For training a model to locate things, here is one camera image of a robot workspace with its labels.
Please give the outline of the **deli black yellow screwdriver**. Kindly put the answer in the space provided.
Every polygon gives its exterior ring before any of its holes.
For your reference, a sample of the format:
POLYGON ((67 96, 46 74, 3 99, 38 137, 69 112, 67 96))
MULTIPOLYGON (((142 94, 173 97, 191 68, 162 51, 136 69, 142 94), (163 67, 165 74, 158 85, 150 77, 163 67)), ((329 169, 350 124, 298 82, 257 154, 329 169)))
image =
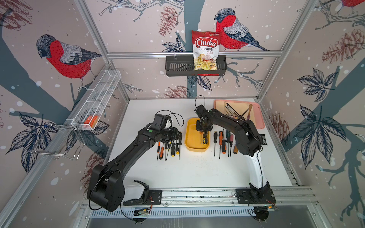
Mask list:
POLYGON ((213 143, 214 143, 214 156, 215 156, 215 152, 216 152, 216 143, 217 143, 217 138, 218 138, 218 132, 215 131, 213 134, 213 143))

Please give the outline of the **slim orange precision screwdriver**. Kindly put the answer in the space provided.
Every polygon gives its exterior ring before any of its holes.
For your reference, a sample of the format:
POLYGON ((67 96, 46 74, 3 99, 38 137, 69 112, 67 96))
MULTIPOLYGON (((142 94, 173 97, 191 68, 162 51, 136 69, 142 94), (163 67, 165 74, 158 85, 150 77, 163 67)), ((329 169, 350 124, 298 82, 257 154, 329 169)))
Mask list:
POLYGON ((156 160, 159 160, 160 147, 161 147, 161 142, 158 142, 158 148, 157 148, 157 159, 156 159, 156 160))

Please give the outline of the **orange black large screwdriver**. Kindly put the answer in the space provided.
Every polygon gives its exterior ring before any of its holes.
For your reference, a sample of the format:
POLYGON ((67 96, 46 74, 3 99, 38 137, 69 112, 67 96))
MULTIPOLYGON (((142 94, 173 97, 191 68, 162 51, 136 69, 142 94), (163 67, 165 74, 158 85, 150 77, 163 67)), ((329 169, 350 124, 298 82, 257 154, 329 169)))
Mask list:
POLYGON ((219 131, 219 150, 220 150, 219 159, 221 158, 222 141, 223 141, 223 131, 219 131))

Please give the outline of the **yellow storage box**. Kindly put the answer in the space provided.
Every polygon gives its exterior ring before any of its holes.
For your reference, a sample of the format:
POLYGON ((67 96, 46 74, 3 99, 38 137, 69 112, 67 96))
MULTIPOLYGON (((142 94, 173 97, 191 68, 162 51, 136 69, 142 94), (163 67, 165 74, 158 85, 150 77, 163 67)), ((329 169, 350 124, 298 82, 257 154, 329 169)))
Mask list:
POLYGON ((203 153, 207 151, 210 146, 210 132, 207 132, 207 144, 201 144, 200 133, 196 130, 196 122, 199 118, 191 118, 187 123, 185 134, 185 146, 191 152, 203 153))

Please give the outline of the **green black screwdriver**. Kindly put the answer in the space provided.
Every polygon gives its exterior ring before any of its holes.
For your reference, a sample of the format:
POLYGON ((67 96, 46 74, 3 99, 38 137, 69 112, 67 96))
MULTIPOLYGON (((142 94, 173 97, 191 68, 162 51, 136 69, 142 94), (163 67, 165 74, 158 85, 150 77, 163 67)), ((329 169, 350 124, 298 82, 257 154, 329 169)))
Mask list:
POLYGON ((230 151, 229 151, 230 149, 229 148, 230 148, 230 142, 231 142, 231 139, 230 139, 231 132, 226 130, 225 135, 226 135, 227 156, 229 157, 230 156, 230 151))

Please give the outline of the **small orange black screwdriver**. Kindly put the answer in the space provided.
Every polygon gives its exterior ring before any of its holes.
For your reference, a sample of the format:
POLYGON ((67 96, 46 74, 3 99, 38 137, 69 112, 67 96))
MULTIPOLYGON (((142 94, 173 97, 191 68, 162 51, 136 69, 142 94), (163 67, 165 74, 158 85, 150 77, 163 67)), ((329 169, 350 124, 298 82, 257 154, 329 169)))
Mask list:
POLYGON ((226 149, 226 140, 222 140, 221 151, 222 151, 223 154, 226 154, 226 152, 227 152, 227 149, 226 149))

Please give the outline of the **fat black yellow screwdriver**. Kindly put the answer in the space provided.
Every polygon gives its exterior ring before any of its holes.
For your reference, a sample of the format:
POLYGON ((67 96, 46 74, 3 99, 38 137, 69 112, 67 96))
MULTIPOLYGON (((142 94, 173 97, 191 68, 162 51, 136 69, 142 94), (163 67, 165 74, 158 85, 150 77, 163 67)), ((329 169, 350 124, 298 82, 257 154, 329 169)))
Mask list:
POLYGON ((179 154, 180 154, 179 142, 176 142, 176 144, 175 144, 175 153, 176 153, 177 155, 179 155, 179 154))

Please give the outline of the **wooden handle black screwdriver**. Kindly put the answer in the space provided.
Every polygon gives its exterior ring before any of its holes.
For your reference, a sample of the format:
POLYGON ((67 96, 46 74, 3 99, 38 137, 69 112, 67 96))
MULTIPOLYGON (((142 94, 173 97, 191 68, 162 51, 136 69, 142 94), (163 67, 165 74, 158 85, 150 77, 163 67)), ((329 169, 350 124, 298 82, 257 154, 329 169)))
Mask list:
POLYGON ((237 145, 235 145, 235 146, 234 146, 233 153, 234 153, 234 154, 237 154, 237 153, 238 153, 237 145))

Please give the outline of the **black long screwdriver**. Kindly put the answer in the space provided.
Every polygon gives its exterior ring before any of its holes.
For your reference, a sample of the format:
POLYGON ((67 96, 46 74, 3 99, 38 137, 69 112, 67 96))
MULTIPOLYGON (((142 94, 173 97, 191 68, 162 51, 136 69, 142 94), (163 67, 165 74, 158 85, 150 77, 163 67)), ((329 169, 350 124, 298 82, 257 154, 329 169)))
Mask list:
POLYGON ((180 135, 179 138, 178 138, 178 154, 179 154, 179 159, 181 158, 181 145, 182 145, 182 135, 180 135))

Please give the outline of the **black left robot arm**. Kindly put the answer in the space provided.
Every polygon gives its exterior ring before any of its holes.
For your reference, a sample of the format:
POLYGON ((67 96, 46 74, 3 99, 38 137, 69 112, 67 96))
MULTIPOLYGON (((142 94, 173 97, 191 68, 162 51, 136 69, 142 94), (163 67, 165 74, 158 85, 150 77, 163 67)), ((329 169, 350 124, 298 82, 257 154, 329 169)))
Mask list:
POLYGON ((154 203, 149 196, 149 186, 139 180, 125 186, 124 178, 138 159, 157 142, 171 143, 182 139, 182 133, 172 126, 169 115, 155 114, 154 121, 138 131, 133 142, 115 159, 92 170, 87 189, 87 199, 109 212, 122 203, 133 201, 139 205, 154 203))

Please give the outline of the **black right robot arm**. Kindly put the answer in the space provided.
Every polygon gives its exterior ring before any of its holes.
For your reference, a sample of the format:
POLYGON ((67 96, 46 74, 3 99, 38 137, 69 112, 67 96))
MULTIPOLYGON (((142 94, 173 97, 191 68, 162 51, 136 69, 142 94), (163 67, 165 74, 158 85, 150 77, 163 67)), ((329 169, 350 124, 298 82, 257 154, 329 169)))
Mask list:
POLYGON ((211 131, 213 125, 218 125, 235 136, 238 151, 248 157, 251 198, 254 201, 261 200, 271 188, 261 162, 263 139, 253 121, 234 119, 217 109, 207 110, 203 105, 197 106, 194 111, 200 118, 198 131, 211 131))

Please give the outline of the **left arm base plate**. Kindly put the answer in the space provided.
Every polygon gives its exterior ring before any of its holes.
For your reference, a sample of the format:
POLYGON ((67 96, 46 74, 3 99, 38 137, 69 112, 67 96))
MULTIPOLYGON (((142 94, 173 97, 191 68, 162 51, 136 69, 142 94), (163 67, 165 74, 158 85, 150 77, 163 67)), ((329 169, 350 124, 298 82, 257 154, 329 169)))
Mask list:
POLYGON ((162 190, 145 191, 139 199, 131 199, 123 202, 123 206, 155 206, 161 205, 162 190))

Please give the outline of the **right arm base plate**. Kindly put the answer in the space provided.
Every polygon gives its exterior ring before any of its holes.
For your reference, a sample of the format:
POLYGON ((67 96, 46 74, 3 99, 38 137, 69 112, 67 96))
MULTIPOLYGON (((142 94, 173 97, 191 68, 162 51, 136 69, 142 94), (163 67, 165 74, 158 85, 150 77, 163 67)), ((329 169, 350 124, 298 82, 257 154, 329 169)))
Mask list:
POLYGON ((276 204, 272 189, 255 191, 249 188, 236 189, 235 196, 239 204, 276 204))

